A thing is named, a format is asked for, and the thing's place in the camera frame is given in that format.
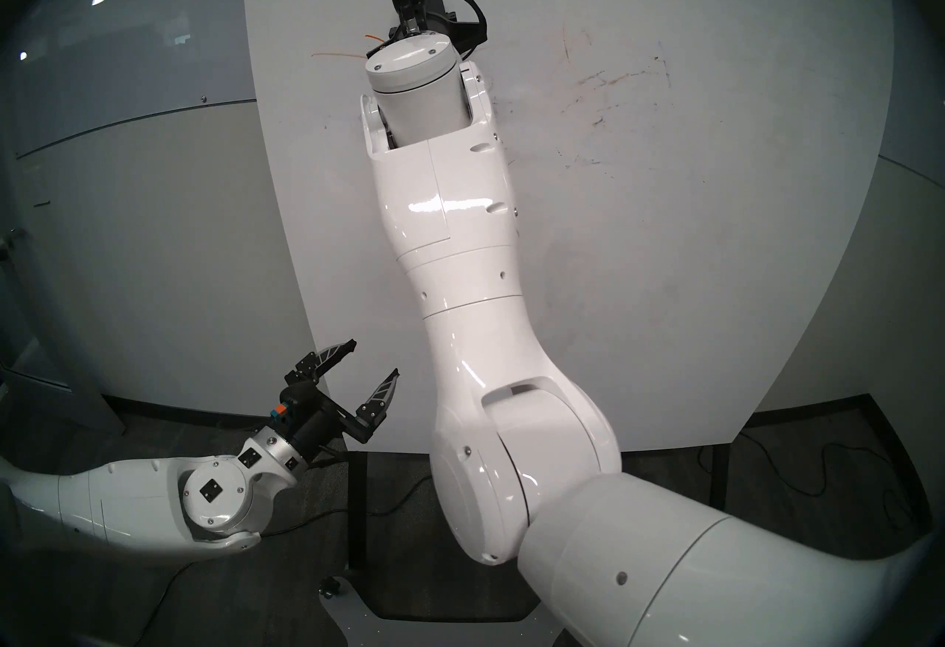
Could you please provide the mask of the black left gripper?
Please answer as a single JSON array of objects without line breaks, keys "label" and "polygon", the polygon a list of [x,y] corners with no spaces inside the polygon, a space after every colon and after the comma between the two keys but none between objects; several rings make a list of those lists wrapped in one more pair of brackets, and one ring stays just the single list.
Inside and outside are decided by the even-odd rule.
[{"label": "black left gripper", "polygon": [[[313,351],[285,375],[285,381],[320,381],[356,348],[356,340]],[[368,442],[385,421],[400,372],[382,381],[355,413],[353,438]],[[322,448],[344,432],[340,408],[323,392],[285,392],[285,439],[304,460],[314,460]]]}]

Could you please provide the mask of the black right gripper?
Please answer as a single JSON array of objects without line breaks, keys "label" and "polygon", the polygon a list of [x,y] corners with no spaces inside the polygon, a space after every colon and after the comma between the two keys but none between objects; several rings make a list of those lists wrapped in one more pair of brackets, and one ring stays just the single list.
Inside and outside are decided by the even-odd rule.
[{"label": "black right gripper", "polygon": [[462,60],[468,60],[475,49],[488,40],[488,21],[458,21],[456,11],[449,11],[444,0],[421,0],[417,16],[419,31],[445,34],[452,40]]}]

